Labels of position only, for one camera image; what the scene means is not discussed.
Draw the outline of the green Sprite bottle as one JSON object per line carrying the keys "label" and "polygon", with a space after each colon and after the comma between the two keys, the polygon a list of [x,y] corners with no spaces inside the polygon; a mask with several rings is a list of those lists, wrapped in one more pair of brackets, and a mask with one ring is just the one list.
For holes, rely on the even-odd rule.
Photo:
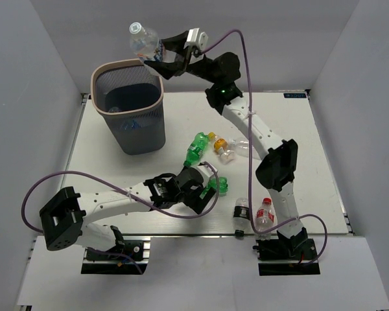
{"label": "green Sprite bottle", "polygon": [[199,132],[195,135],[192,143],[189,145],[183,162],[184,167],[191,167],[200,162],[207,146],[209,144],[209,137],[204,132]]}
{"label": "green Sprite bottle", "polygon": [[211,178],[207,183],[207,189],[218,189],[219,196],[225,196],[228,193],[228,179],[226,177]]}

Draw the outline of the blue orange label bottle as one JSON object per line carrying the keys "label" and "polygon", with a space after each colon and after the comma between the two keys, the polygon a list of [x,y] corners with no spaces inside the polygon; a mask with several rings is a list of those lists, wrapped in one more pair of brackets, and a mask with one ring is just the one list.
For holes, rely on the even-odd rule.
{"label": "blue orange label bottle", "polygon": [[133,22],[129,26],[130,48],[142,61],[165,61],[165,48],[156,31]]}

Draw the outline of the clear unlabelled plastic bottle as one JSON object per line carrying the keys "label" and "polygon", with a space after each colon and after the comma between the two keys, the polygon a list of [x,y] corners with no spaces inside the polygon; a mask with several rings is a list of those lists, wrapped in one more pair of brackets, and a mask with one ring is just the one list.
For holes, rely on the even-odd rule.
{"label": "clear unlabelled plastic bottle", "polygon": [[239,156],[249,157],[249,142],[247,138],[240,137],[236,139],[229,139],[230,148]]}

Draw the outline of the blue label water bottle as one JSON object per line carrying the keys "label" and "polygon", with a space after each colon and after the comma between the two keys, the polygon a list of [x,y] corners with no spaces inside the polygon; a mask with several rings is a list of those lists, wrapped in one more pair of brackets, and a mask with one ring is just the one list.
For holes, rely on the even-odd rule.
{"label": "blue label water bottle", "polygon": [[120,108],[118,106],[113,106],[108,110],[109,114],[119,113],[120,116],[115,116],[112,119],[108,120],[108,126],[113,131],[131,131],[138,128],[143,128],[147,126],[148,118],[150,117],[148,113],[140,113],[137,115],[132,115],[130,111]]}

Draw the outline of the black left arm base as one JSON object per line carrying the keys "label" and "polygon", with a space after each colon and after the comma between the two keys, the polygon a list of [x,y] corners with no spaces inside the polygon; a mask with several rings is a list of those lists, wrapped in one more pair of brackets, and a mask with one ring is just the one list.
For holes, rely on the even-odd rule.
{"label": "black left arm base", "polygon": [[124,245],[107,252],[85,250],[83,275],[142,275],[150,255],[150,239],[142,236],[124,236]]}

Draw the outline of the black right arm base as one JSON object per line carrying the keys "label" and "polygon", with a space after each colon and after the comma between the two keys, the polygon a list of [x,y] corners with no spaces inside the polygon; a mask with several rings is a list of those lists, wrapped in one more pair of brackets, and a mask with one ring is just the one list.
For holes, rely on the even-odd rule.
{"label": "black right arm base", "polygon": [[317,252],[313,239],[308,239],[289,255],[278,239],[256,240],[252,249],[257,253],[260,276],[319,275]]}

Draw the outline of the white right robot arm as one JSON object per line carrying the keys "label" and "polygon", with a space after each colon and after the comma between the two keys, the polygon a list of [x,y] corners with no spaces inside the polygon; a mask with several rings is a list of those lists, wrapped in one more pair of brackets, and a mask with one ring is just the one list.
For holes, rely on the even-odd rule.
{"label": "white right robot arm", "polygon": [[245,99],[235,84],[241,77],[239,57],[225,52],[210,59],[206,41],[206,34],[199,29],[188,30],[162,41],[166,51],[175,53],[173,62],[145,60],[144,64],[167,80],[189,73],[212,84],[205,91],[209,105],[248,139],[249,151],[256,151],[261,160],[256,170],[248,170],[248,177],[256,177],[268,191],[277,217],[277,239],[266,241],[265,250],[293,259],[308,239],[294,197],[298,144],[280,138],[253,113],[252,99]]}

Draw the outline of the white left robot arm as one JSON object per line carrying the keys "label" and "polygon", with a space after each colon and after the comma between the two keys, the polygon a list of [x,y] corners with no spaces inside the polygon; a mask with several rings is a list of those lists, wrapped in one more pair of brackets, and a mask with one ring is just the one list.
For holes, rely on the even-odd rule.
{"label": "white left robot arm", "polygon": [[216,191],[207,187],[216,177],[214,166],[201,163],[179,174],[164,173],[133,187],[112,187],[106,192],[78,193],[73,187],[59,190],[40,210],[49,251],[74,244],[103,251],[109,258],[123,254],[124,242],[114,225],[99,225],[105,218],[150,211],[166,211],[182,203],[200,216]]}

